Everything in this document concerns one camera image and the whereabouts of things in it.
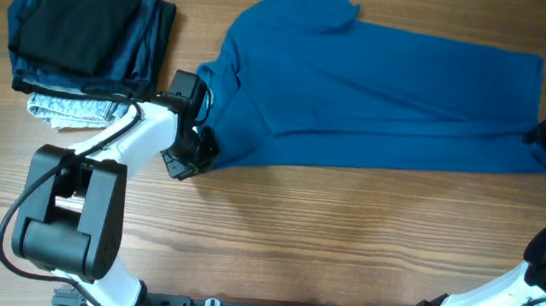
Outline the blue polo shirt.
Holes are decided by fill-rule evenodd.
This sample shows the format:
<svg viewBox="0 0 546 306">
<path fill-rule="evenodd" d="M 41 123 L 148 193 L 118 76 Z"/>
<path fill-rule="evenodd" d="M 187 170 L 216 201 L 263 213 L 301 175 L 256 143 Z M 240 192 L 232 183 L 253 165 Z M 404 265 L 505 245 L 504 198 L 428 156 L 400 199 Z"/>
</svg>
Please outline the blue polo shirt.
<svg viewBox="0 0 546 306">
<path fill-rule="evenodd" d="M 217 168 L 340 166 L 540 173 L 534 54 L 361 21 L 349 0 L 263 0 L 199 77 Z"/>
</svg>

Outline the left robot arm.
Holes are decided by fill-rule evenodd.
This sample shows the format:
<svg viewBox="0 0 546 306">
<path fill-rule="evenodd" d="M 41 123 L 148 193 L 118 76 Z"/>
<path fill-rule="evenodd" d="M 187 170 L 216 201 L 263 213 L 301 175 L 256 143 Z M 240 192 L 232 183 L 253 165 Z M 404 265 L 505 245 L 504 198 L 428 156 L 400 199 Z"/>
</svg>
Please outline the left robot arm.
<svg viewBox="0 0 546 306">
<path fill-rule="evenodd" d="M 113 96 L 130 106 L 123 122 L 71 148 L 39 148 L 22 194 L 1 220 L 2 264 L 28 275 L 6 257 L 11 227 L 14 255 L 40 270 L 34 279 L 72 286 L 79 306 L 154 306 L 145 284 L 117 256 L 126 184 L 155 155 L 173 180 L 210 169 L 219 154 L 205 125 L 213 93 L 198 75 L 179 71 L 168 90 L 147 102 Z"/>
</svg>

